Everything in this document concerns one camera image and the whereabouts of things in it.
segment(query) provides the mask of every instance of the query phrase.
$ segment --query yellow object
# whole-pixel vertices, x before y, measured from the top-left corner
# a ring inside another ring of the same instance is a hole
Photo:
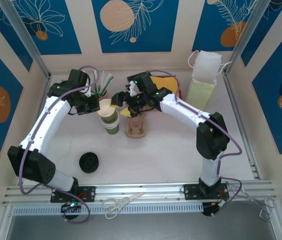
[[[155,83],[157,89],[167,88],[172,91],[172,93],[176,93],[177,91],[177,82],[176,80],[169,76],[169,77],[159,77],[159,76],[151,76],[153,83]]]
[[[195,79],[192,79],[185,101],[193,107],[204,111],[214,91],[214,88],[214,84],[199,82]]]
[[[131,112],[129,111],[128,107],[126,107],[125,109],[123,109],[120,114],[122,116],[125,116],[125,117],[130,117],[131,116]]]

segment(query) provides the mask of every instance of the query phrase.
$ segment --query leaf illustration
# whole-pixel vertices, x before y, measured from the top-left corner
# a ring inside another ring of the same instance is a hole
[[[216,6],[219,7],[221,17],[225,18],[228,25],[234,26],[240,22],[242,12],[236,4],[236,0],[218,0]]]
[[[50,23],[46,22],[45,26],[46,26],[46,30],[49,31],[50,33],[57,34],[60,37],[63,36],[63,31],[57,24],[52,23],[52,22]]]
[[[240,19],[240,21],[244,21],[247,18],[247,16],[249,16],[252,13],[257,2],[258,0],[245,0],[245,3],[241,7],[242,19]]]
[[[164,0],[160,0],[158,5],[151,9],[153,7],[153,2],[155,1],[157,0],[129,0],[127,4],[133,11],[134,22],[127,30],[112,32],[110,38],[114,38],[114,40],[111,45],[120,40],[126,42],[131,38],[137,39],[142,34],[142,31],[146,30],[146,26],[150,26],[152,23],[150,13],[158,9]]]

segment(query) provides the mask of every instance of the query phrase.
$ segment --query cable tie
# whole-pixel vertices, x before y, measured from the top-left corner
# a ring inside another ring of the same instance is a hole
[[[29,143],[34,143],[33,139],[32,139],[30,136],[27,138],[27,141],[28,141]]]
[[[49,113],[49,112],[50,112],[50,110],[49,110],[48,107],[45,107],[45,108],[44,108],[44,111],[45,111],[46,113]]]

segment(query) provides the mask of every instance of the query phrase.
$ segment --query wall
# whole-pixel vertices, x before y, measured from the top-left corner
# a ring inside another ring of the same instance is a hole
[[[34,23],[33,18],[36,18],[34,14],[29,9],[19,7],[22,1],[31,3],[30,5],[38,12],[40,9],[41,12],[44,12],[43,10],[54,12],[42,13],[40,23],[37,23],[38,21]],[[221,16],[224,12],[220,2],[229,4],[227,0],[155,0],[152,3],[159,8],[151,12],[146,11],[144,19],[140,20],[138,27],[142,34],[139,34],[137,39],[129,35],[126,42],[122,39],[115,45],[111,45],[111,41],[116,39],[123,29],[120,25],[116,26],[118,29],[109,26],[105,29],[107,24],[100,21],[102,6],[108,3],[127,6],[129,3],[137,9],[140,3],[149,5],[151,1],[21,0],[12,1],[12,4],[19,12],[50,71],[59,73],[69,72],[72,68],[86,64],[106,70],[189,69],[187,59],[193,50],[219,52],[224,55],[223,62],[227,62],[256,0],[233,0],[238,6],[236,11],[240,11],[245,3],[250,5],[244,16],[233,20],[228,19],[228,16],[235,14],[234,5],[229,8],[231,14]],[[122,21],[123,14],[127,14],[128,11],[120,15],[113,12],[111,9],[114,8],[110,5],[108,7],[110,10],[105,14],[108,17],[108,24],[111,20]],[[134,19],[133,15],[124,17]],[[238,26],[237,35],[231,24]]]
[[[14,53],[3,35],[0,33],[0,60],[6,65],[12,75],[23,87],[14,115],[10,113],[11,123],[3,147],[0,151],[0,206],[4,197],[6,187],[15,184],[16,176],[12,170],[6,155],[11,145],[18,145],[24,136],[29,132],[40,104],[43,90],[46,85],[46,77],[38,70],[33,63],[29,71]],[[13,89],[9,92],[11,101]]]
[[[102,53],[92,1],[76,0],[74,2],[66,0],[82,54],[44,55],[42,56],[43,60],[52,72],[68,72],[71,68],[78,68],[86,64],[92,64],[106,70],[189,68],[187,59],[192,52],[205,3],[206,0],[179,0],[172,50],[170,52]],[[219,37],[209,39],[219,42]],[[228,48],[227,51],[218,51],[224,56],[223,62],[227,62],[231,52],[232,48]]]
[[[280,151],[280,154],[269,128],[269,119],[267,120],[264,115],[262,109],[264,106],[261,106],[259,98],[256,95],[255,90],[257,88],[254,90],[252,85],[252,81],[257,77],[281,42],[282,11],[248,65],[245,67],[243,61],[240,59],[230,73],[230,78],[238,99],[244,125],[246,126],[264,178],[273,181],[276,194],[282,204],[282,151]],[[280,75],[280,67],[273,65],[272,70],[268,72],[268,77],[265,72],[262,75],[263,79],[259,80],[260,85],[263,84],[267,87],[267,95],[265,96],[268,98],[271,97],[273,91],[277,91],[277,93],[275,92],[277,99],[273,102],[274,108],[278,106],[279,89],[274,89],[273,86],[276,84],[275,81],[282,81],[282,79],[272,77],[272,73],[274,75]],[[275,116],[275,118],[282,118],[282,112]],[[274,128],[282,129],[282,122],[274,126]]]

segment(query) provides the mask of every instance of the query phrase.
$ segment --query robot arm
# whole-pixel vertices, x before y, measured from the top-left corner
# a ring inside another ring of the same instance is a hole
[[[97,95],[88,96],[86,93],[74,92],[56,103],[49,111],[49,107],[65,92],[83,87],[90,83],[88,74],[79,70],[72,70],[67,81],[55,83],[48,92],[48,98],[45,107],[37,119],[28,136],[20,143],[18,147],[11,146],[8,150],[8,157],[15,174],[18,176],[21,159],[24,150],[31,140],[31,136],[46,112],[49,114],[41,123],[41,127],[32,140],[32,144],[26,156],[22,177],[28,180],[36,181],[53,188],[61,189],[75,194],[78,182],[73,177],[69,177],[59,172],[55,164],[45,156],[48,152],[51,140],[59,127],[63,118],[70,114],[72,107],[75,107],[77,114],[88,114],[99,110],[99,101]]]
[[[197,132],[196,148],[203,157],[203,169],[199,179],[199,188],[202,196],[208,198],[221,184],[218,176],[219,157],[226,150],[230,141],[217,127],[206,121],[202,116],[211,119],[225,131],[226,125],[221,114],[210,114],[198,110],[181,99],[175,101],[175,95],[166,88],[157,89],[150,75],[146,72],[128,77],[130,84],[128,91],[119,92],[112,98],[112,105],[121,107],[123,102],[128,106],[121,114],[127,117],[136,117],[144,106],[155,108],[179,119]]]

